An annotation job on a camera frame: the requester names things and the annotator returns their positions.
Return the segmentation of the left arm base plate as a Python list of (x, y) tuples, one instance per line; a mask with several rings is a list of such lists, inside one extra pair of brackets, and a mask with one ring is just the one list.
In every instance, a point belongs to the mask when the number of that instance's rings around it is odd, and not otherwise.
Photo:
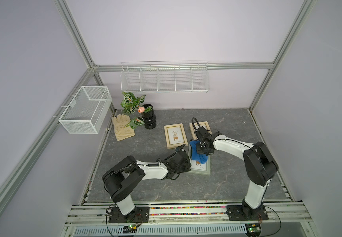
[(108, 223), (148, 223), (150, 208), (147, 206), (135, 207), (127, 215), (123, 215), (118, 207), (111, 207), (108, 210)]

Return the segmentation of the blue microfiber cloth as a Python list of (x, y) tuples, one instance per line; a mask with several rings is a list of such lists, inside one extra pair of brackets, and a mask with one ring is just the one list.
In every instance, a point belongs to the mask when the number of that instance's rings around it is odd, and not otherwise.
[(200, 142), (198, 140), (190, 140), (190, 143), (189, 143), (190, 152), (191, 152), (190, 158), (192, 161), (197, 161), (200, 164), (205, 164), (208, 161), (208, 156), (205, 154), (198, 154), (197, 145), (199, 143)]

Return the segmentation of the green picture frame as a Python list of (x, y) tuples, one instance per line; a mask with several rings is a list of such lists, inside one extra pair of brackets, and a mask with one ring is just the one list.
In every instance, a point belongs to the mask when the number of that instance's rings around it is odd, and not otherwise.
[(211, 162), (211, 158), (210, 156), (208, 156), (208, 160), (205, 164), (201, 164), (198, 161), (192, 160), (192, 148), (191, 146), (189, 146), (189, 150), (188, 150), (188, 155), (189, 155), (189, 160), (191, 163), (191, 170), (189, 171), (189, 173), (192, 174), (199, 174), (199, 175), (210, 175), (210, 162)]

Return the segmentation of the gold frame with deer print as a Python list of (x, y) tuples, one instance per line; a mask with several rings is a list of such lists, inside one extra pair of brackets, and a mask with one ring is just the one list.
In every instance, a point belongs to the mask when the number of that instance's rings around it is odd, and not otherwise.
[(181, 145), (188, 145), (184, 126), (182, 123), (164, 126), (167, 149), (173, 149)]

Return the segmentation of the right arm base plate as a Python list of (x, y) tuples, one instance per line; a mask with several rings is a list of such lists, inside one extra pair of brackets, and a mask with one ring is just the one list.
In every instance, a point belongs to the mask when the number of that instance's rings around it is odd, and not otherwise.
[(264, 205), (260, 205), (256, 209), (245, 205), (228, 205), (226, 214), (230, 221), (266, 221), (269, 220)]

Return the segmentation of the gold frame with plant print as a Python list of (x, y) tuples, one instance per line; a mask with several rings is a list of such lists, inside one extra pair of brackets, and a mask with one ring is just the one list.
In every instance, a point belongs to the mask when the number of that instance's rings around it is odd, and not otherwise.
[(199, 122), (199, 125), (195, 122), (194, 124), (190, 123), (189, 127), (191, 130), (191, 134), (192, 134), (192, 139), (193, 140), (198, 140), (196, 134), (194, 133), (195, 129), (198, 129), (200, 127), (204, 127), (208, 133), (212, 134), (211, 130), (210, 130), (210, 126), (209, 123), (207, 121), (203, 121), (203, 122)]

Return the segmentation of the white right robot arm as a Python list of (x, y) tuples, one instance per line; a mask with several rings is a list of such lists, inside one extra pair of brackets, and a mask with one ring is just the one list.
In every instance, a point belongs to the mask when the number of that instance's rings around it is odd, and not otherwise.
[(268, 147), (262, 142), (240, 142), (220, 132), (211, 134), (204, 127), (194, 128), (194, 134), (199, 140), (196, 145), (199, 155), (212, 155), (217, 150), (244, 161), (250, 183), (242, 202), (242, 215), (247, 219), (261, 215), (264, 212), (264, 194), (279, 170)]

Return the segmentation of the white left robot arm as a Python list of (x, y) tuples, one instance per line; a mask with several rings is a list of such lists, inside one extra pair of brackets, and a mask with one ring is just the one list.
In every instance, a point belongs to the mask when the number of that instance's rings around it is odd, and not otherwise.
[(112, 201), (117, 205), (121, 214), (127, 217), (135, 213), (135, 204), (131, 193), (144, 180), (176, 180), (180, 174), (191, 170), (189, 156), (184, 145), (156, 162), (141, 162), (134, 156), (127, 156), (107, 171), (103, 177), (104, 189), (109, 193)]

